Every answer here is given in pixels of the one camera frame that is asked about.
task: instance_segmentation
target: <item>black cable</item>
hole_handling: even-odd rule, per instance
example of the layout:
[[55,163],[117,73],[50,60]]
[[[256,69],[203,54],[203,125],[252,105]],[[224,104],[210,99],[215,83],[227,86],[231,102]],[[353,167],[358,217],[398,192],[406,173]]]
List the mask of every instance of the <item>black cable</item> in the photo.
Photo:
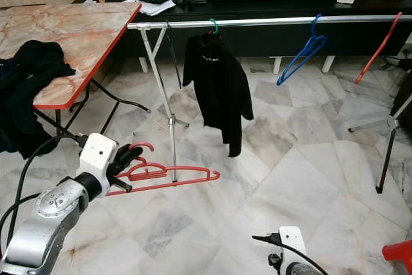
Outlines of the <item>black cable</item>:
[[404,53],[405,53],[405,56],[406,56],[406,58],[407,58],[407,56],[408,56],[409,54],[412,54],[412,51],[411,51],[411,50],[408,50],[408,49],[404,49]]
[[176,70],[176,75],[178,76],[179,88],[181,89],[182,88],[182,80],[180,79],[178,61],[176,60],[176,54],[174,53],[173,42],[172,42],[172,39],[169,35],[171,27],[170,27],[170,24],[169,24],[168,20],[166,20],[166,25],[167,25],[166,38],[167,38],[167,41],[169,42],[169,51],[170,51],[170,55],[171,55],[172,60],[173,60],[174,69]]
[[[30,196],[27,196],[21,200],[19,200],[17,203],[14,203],[12,206],[10,206],[7,211],[3,214],[3,216],[0,219],[0,237],[1,237],[1,231],[3,231],[3,226],[5,225],[5,222],[7,220],[8,215],[15,210],[20,204],[27,202],[28,200],[37,198],[40,195],[40,193],[35,193],[31,194]],[[3,253],[1,252],[1,240],[0,240],[0,258],[3,256]]]
[[321,267],[319,264],[317,264],[316,262],[314,262],[314,261],[313,261],[312,259],[310,259],[307,255],[301,253],[301,252],[298,251],[297,249],[295,249],[295,248],[293,248],[293,247],[291,247],[291,246],[289,246],[289,245],[282,244],[282,243],[276,243],[275,245],[276,245],[276,246],[279,246],[279,247],[283,247],[283,248],[288,249],[288,250],[290,250],[290,251],[293,251],[294,253],[296,253],[297,255],[299,255],[300,257],[302,257],[303,259],[305,259],[307,262],[309,262],[310,264],[312,264],[316,269],[318,269],[319,271],[321,271],[321,273],[322,273],[323,275],[329,275],[324,269],[322,269],[322,267]]
[[[396,59],[396,60],[398,61],[398,64],[391,64],[391,63],[388,61],[388,59]],[[385,62],[386,62],[388,65],[390,65],[390,66],[398,66],[398,65],[399,65],[399,61],[400,61],[399,58],[394,57],[394,56],[384,56],[384,60],[385,60]]]
[[23,182],[24,178],[26,177],[27,169],[29,165],[32,163],[33,159],[35,158],[36,154],[47,144],[50,142],[53,142],[55,140],[60,140],[61,138],[72,138],[73,140],[77,141],[77,137],[74,135],[57,135],[55,137],[52,137],[51,139],[47,140],[45,143],[41,144],[35,151],[34,153],[30,156],[30,158],[26,161],[26,164],[23,167],[23,170],[21,171],[20,179],[19,179],[19,185],[17,186],[17,192],[15,194],[15,202],[14,204],[15,209],[13,210],[13,215],[12,219],[10,220],[10,228],[8,230],[8,236],[7,236],[7,245],[10,243],[13,237],[14,233],[14,226],[15,226],[15,221],[17,219],[17,212],[19,211],[19,201],[21,198],[21,192],[23,190]]

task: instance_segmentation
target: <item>metal rail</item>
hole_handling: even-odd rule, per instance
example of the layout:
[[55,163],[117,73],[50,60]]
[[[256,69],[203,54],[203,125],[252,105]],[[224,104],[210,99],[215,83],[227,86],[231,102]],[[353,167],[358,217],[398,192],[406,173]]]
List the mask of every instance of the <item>metal rail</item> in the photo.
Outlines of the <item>metal rail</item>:
[[[275,19],[229,19],[216,21],[218,26],[270,26],[311,24],[315,17],[280,17]],[[393,22],[396,15],[344,15],[344,16],[322,16],[317,24],[331,23],[370,23],[370,22]],[[402,15],[399,22],[411,22],[412,15]],[[158,22],[158,23],[129,23],[128,29],[150,30],[157,28],[198,28],[213,27],[212,21],[189,21],[189,22]]]

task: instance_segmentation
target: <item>marble floor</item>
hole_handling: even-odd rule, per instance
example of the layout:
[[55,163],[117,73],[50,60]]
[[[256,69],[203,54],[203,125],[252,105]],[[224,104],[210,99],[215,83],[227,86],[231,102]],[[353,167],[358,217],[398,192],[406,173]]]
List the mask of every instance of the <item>marble floor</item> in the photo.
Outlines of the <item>marble floor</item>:
[[[96,199],[66,238],[54,274],[275,274],[267,256],[279,249],[251,236],[282,225],[301,229],[307,254],[331,275],[407,274],[403,264],[385,261],[381,249],[412,238],[412,140],[407,131],[397,135],[384,193],[377,195],[387,128],[346,130],[385,118],[404,73],[377,60],[356,86],[367,59],[337,57],[331,72],[322,74],[319,57],[277,87],[271,60],[240,61],[255,119],[242,120],[236,158],[227,157],[220,131],[203,127],[192,86],[179,90],[171,63],[158,62],[172,110],[191,124],[176,125],[178,163],[218,170],[221,178]],[[144,156],[170,164],[167,119],[153,74],[126,59],[104,84],[153,111],[121,106],[107,135],[121,144],[147,140],[155,151]],[[113,104],[92,93],[71,130],[98,132]],[[62,112],[63,119],[69,115]],[[37,158],[23,195],[73,176],[79,150],[63,140]],[[0,154],[0,213],[14,200],[23,164],[18,154]],[[21,207],[18,224],[31,208],[30,202]]]

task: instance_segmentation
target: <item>clothes hanger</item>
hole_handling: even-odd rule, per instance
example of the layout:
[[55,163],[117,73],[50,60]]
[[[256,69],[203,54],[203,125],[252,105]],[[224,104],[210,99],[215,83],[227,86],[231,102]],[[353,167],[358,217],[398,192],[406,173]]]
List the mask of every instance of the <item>clothes hanger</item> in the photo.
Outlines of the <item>clothes hanger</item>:
[[207,36],[206,36],[207,41],[211,41],[213,35],[219,34],[219,26],[218,26],[216,20],[215,19],[209,19],[209,21],[214,23],[214,30],[213,31],[210,30],[209,32],[207,32]]
[[[289,79],[292,76],[292,74],[294,74],[301,66],[305,64],[306,61],[311,59],[325,45],[326,37],[324,35],[316,36],[316,22],[321,16],[322,14],[318,14],[315,17],[314,21],[312,22],[312,35],[306,42],[304,48],[296,55],[296,57],[292,60],[289,66],[287,66],[287,68],[284,70],[282,75],[278,78],[276,85],[282,85],[284,81]],[[288,71],[294,65],[296,60],[302,56],[306,56],[306,58],[288,74]]]
[[393,20],[392,22],[392,26],[389,29],[388,34],[386,35],[385,39],[382,41],[382,43],[380,44],[380,46],[378,47],[377,51],[373,54],[373,56],[371,57],[371,59],[368,61],[368,63],[366,64],[365,68],[362,70],[362,72],[359,74],[358,78],[355,81],[355,84],[359,84],[359,82],[361,81],[361,79],[363,78],[363,76],[365,75],[365,73],[367,72],[367,70],[369,69],[370,65],[372,64],[372,62],[375,60],[375,58],[379,55],[379,53],[383,50],[383,48],[385,47],[387,41],[389,40],[389,38],[392,35],[393,30],[395,29],[395,26],[399,20],[399,17],[402,15],[402,12],[399,12],[396,16],[396,18]]
[[[152,144],[148,142],[136,142],[133,143],[129,146],[129,149],[133,149],[135,147],[140,147],[140,146],[146,146],[148,147],[151,151],[154,151],[155,148],[153,147]],[[207,169],[206,167],[195,167],[195,166],[171,166],[171,167],[165,167],[162,164],[159,164],[157,162],[147,162],[144,157],[136,157],[136,160],[141,161],[140,164],[137,164],[133,167],[131,167],[128,171],[120,173],[116,176],[116,178],[122,178],[126,177],[130,182],[138,182],[140,180],[150,180],[154,178],[165,178],[167,177],[167,173],[169,171],[179,171],[179,170],[185,170],[185,171],[201,171],[206,173],[206,177],[203,178],[193,178],[191,180],[182,180],[179,182],[166,182],[164,184],[158,184],[158,185],[150,185],[150,186],[144,186],[144,187],[131,187],[131,190],[128,192],[122,190],[122,191],[112,191],[108,193],[108,196],[114,196],[117,194],[124,194],[124,193],[135,193],[137,191],[145,191],[145,190],[151,190],[151,189],[159,189],[159,188],[165,188],[165,187],[176,187],[179,185],[186,185],[186,184],[193,184],[193,183],[201,183],[201,182],[208,182],[211,180],[217,180],[220,177],[220,172],[217,171],[212,171],[212,174],[214,176],[211,176],[211,171],[210,169]],[[149,167],[155,167],[157,169],[150,171]],[[136,170],[143,169],[143,172],[135,172]]]

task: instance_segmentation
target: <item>red table edge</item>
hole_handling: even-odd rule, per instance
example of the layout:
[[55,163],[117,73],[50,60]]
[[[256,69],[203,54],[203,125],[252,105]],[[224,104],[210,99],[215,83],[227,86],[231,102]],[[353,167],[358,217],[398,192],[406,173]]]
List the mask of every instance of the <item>red table edge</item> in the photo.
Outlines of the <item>red table edge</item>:
[[124,25],[122,30],[118,33],[116,36],[115,40],[109,45],[107,50],[104,52],[102,57],[98,60],[94,68],[89,72],[88,76],[84,79],[83,83],[77,88],[77,91],[71,96],[71,99],[67,101],[64,104],[50,104],[50,105],[44,105],[44,104],[34,104],[34,108],[36,109],[68,109],[70,108],[77,97],[80,95],[80,93],[83,91],[83,89],[86,87],[88,82],[91,80],[91,78],[94,76],[96,71],[100,68],[101,64],[106,60],[106,57],[109,55],[110,51],[113,49],[113,47],[116,45],[117,41],[120,39],[120,37],[123,35],[125,30],[127,29],[127,24],[130,23],[137,15],[137,13],[140,11],[140,8],[142,7],[142,4],[139,5],[139,7],[136,9],[136,11],[133,13],[133,15],[127,20],[127,23]]

